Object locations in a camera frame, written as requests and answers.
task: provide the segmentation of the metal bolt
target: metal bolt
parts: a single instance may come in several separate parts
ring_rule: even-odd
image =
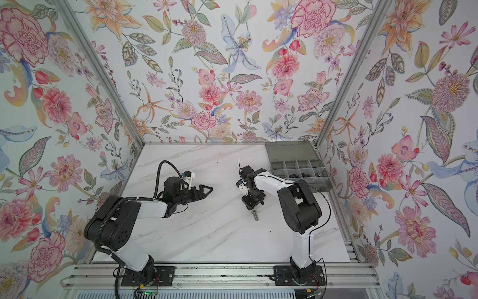
[[[254,219],[255,219],[256,221],[259,221],[259,217],[257,217],[257,212],[256,212],[256,210],[252,210],[252,211],[250,211],[250,212],[254,215]]]

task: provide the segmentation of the orange lily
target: orange lily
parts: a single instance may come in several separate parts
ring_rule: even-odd
[[[150,115],[152,114],[152,117],[151,117],[151,120],[150,120],[150,122],[152,122],[153,119],[154,119],[154,108],[155,108],[155,107],[156,107],[156,108],[159,108],[159,109],[166,110],[166,111],[170,111],[169,109],[166,109],[166,108],[163,108],[163,107],[160,107],[160,106],[156,105],[157,103],[162,102],[162,100],[157,101],[157,102],[151,102],[151,96],[149,95],[149,92],[148,92],[148,89],[146,88],[146,86],[144,86],[144,89],[146,90],[146,95],[148,96],[148,102],[138,108],[138,112],[136,113],[136,116],[138,116],[138,114],[140,113],[140,110],[141,110],[141,109],[143,109],[143,112],[146,112],[146,111],[149,110]]]
[[[353,126],[353,124],[350,123],[350,121],[354,118],[355,113],[357,112],[357,109],[359,108],[359,105],[357,105],[357,108],[355,108],[354,113],[348,119],[345,119],[344,117],[339,117],[335,120],[335,121],[340,121],[340,124],[342,125],[340,128],[338,128],[338,130],[341,130],[341,131],[335,135],[342,134],[342,132],[345,131],[345,129],[347,129],[348,139],[350,140],[350,143],[352,143],[352,138],[350,137],[350,127],[355,129],[355,127]]]

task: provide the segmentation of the black bracket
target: black bracket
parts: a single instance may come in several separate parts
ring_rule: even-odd
[[[173,285],[174,266],[154,266],[156,273],[159,274],[159,281],[155,280],[150,286],[170,287]],[[126,276],[121,281],[122,287],[137,287],[144,283],[135,275],[136,272],[126,269]]]

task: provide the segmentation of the marble surface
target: marble surface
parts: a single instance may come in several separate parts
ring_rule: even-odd
[[[279,200],[266,193],[265,205],[257,206],[259,221],[241,200],[236,188],[241,166],[269,169],[263,144],[151,144],[146,145],[126,185],[123,196],[152,197],[156,171],[162,160],[173,163],[180,172],[195,172],[193,186],[203,184],[214,191],[205,199],[169,218],[136,221],[132,236],[155,261],[163,262],[287,262],[292,253],[292,234],[285,223]],[[163,164],[159,190],[166,178],[176,176]],[[324,198],[314,193],[323,216],[329,215]],[[181,211],[185,206],[178,206]],[[313,233],[311,252],[315,260],[349,262],[350,259],[335,215]],[[96,253],[93,262],[113,261]]]

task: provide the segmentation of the floral wallpaper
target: floral wallpaper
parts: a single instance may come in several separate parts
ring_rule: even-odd
[[[389,299],[478,299],[473,0],[394,0],[320,147]]]
[[[316,137],[374,8],[373,0],[70,5],[146,142],[222,143]]]
[[[49,1],[0,1],[0,43],[0,298],[57,298],[140,148]]]

